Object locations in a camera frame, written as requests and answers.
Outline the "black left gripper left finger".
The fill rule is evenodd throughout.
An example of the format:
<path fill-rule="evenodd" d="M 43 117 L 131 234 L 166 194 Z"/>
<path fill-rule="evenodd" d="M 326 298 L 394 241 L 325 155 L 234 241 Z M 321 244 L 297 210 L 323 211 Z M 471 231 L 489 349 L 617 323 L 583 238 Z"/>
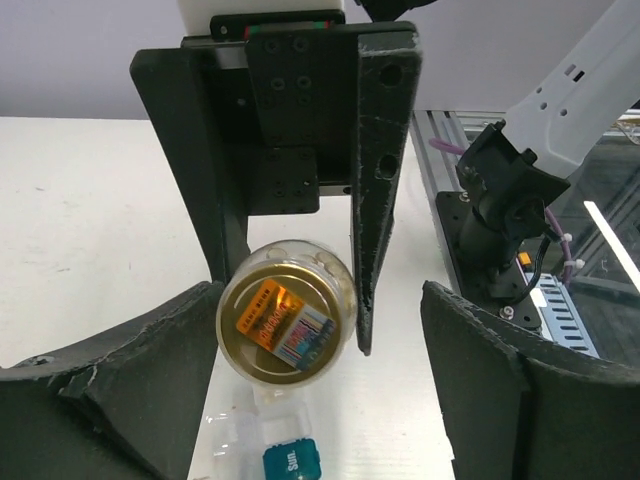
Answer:
<path fill-rule="evenodd" d="M 5 479 L 184 479 L 217 352 L 223 287 L 1 372 Z"/>

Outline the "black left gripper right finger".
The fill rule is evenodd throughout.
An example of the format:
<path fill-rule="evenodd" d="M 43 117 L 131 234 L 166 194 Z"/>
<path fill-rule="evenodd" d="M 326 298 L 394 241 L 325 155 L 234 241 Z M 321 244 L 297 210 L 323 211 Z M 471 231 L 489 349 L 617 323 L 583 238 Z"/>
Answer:
<path fill-rule="evenodd" d="M 420 306 L 458 479 L 636 479 L 639 371 L 427 281 Z"/>

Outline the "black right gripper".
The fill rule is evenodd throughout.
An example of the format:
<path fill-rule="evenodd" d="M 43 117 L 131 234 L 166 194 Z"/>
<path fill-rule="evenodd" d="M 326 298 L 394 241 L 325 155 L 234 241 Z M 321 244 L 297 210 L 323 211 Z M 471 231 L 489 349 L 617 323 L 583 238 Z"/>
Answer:
<path fill-rule="evenodd" d="M 422 51 L 406 21 L 350 23 L 340 1 L 182 1 L 180 48 L 130 75 L 214 281 L 249 255 L 251 215 L 351 197 L 357 345 L 372 351 Z"/>

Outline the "weekly pill organizer strip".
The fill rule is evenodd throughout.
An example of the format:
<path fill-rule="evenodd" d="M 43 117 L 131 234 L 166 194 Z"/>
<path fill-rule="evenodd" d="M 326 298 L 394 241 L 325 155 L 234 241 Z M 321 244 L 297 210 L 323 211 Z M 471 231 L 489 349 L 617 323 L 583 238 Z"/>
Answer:
<path fill-rule="evenodd" d="M 320 479 L 305 392 L 243 387 L 231 409 L 204 415 L 208 479 Z"/>

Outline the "clear bottle gold cap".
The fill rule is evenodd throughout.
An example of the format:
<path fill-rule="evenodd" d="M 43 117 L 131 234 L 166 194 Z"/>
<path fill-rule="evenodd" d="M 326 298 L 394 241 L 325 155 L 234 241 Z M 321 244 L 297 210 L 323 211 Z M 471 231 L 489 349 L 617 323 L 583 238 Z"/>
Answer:
<path fill-rule="evenodd" d="M 301 239 L 252 252 L 216 312 L 219 348 L 246 380 L 297 388 L 326 374 L 355 331 L 354 279 L 328 246 Z"/>

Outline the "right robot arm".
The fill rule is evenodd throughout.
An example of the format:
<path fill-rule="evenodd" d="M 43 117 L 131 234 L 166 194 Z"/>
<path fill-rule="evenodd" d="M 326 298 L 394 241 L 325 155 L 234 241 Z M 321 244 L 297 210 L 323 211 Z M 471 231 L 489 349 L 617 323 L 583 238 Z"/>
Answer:
<path fill-rule="evenodd" d="M 352 199 L 357 342 L 372 347 L 401 151 L 421 70 L 411 1 L 184 1 L 176 48 L 144 49 L 130 75 L 212 277 L 248 256 L 253 215 L 313 213 L 329 186 Z M 536 88 L 466 150 L 471 204 L 460 257 L 487 272 L 547 230 L 543 210 L 639 95 L 639 5 L 616 1 Z"/>

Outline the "aluminium mounting rail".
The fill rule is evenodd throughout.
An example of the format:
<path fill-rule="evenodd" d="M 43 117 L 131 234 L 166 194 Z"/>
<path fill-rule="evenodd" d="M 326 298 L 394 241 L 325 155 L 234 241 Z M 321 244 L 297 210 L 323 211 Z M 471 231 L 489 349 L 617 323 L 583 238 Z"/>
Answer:
<path fill-rule="evenodd" d="M 440 150 L 436 143 L 466 149 L 470 138 L 479 135 L 486 126 L 502 118 L 500 112 L 415 110 L 410 134 L 416 151 L 422 181 L 431 203 L 441 191 L 461 192 L 455 171 L 460 156 Z"/>

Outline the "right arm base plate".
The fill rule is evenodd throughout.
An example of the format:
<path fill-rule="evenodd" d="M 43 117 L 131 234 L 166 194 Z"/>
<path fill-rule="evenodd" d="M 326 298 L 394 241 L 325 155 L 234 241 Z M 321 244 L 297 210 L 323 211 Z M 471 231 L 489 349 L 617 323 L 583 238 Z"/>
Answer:
<path fill-rule="evenodd" d="M 531 149 L 517 150 L 503 120 L 488 125 L 455 167 L 459 191 L 435 197 L 459 294 L 487 312 L 538 333 L 530 294 L 560 236 L 545 210 L 570 186 L 535 167 Z"/>

